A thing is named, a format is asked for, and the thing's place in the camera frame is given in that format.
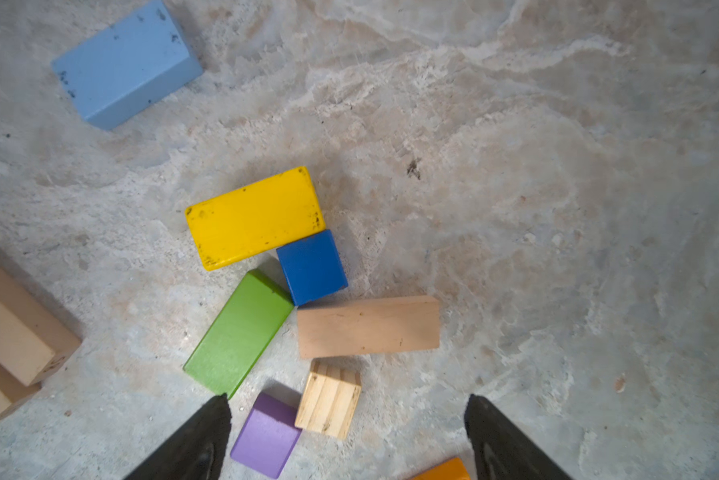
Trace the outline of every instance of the marble surface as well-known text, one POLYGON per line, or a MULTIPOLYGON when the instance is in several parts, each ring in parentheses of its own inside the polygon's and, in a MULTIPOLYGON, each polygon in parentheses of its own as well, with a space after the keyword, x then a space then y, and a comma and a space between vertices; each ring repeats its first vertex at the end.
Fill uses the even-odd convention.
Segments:
MULTIPOLYGON (((0 264, 84 338, 0 422, 0 479, 126 475, 210 396, 181 365, 245 271, 182 210, 299 165, 350 287, 441 348, 363 373, 282 478, 469 458, 471 392, 576 479, 719 479, 719 0, 173 0, 205 74, 112 132, 50 61, 141 2, 0 2, 0 264)), ((294 318, 231 400, 302 389, 294 318)), ((223 478, 260 478, 227 461, 223 478)))

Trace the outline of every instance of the purple block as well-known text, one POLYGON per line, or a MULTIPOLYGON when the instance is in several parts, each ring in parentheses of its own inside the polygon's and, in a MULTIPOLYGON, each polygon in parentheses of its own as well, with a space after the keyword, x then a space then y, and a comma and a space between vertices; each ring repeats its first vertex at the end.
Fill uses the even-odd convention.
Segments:
POLYGON ((297 414, 295 408, 261 393, 231 448, 231 458, 263 475, 279 478, 301 436, 301 429, 295 426, 297 414))

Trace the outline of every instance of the yellow block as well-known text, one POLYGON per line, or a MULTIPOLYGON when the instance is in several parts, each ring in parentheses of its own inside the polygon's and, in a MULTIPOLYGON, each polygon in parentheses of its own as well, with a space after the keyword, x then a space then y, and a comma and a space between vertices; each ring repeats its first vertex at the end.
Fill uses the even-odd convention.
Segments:
POLYGON ((451 458, 441 466, 433 467, 412 480, 470 480, 460 458, 451 458))
POLYGON ((215 270, 325 230, 306 167, 186 208, 205 270, 215 270))

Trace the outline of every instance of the blue block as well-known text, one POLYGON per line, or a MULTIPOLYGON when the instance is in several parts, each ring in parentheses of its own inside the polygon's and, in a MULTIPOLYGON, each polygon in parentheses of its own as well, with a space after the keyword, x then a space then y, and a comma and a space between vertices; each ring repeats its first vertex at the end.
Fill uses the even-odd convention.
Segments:
POLYGON ((330 230, 276 249, 296 305, 317 300, 348 286, 330 230))
POLYGON ((180 25, 161 0, 56 58, 52 68, 79 115, 104 130, 202 74, 180 25))

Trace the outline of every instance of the gray marble floor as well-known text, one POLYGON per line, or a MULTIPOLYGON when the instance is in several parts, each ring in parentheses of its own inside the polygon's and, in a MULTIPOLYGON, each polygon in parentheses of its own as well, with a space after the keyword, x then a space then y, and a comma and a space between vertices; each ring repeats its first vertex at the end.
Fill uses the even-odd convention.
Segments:
MULTIPOLYGON (((719 0, 173 0, 205 74, 112 132, 50 61, 134 0, 0 2, 0 264, 84 338, 0 422, 0 479, 115 479, 210 393, 181 365, 245 271, 182 210, 299 165, 350 287, 441 348, 341 362, 345 442, 282 478, 469 460, 468 394, 576 479, 719 479, 719 0)), ((231 400, 302 389, 287 320, 231 400)), ((224 478, 260 478, 227 462, 224 478)))

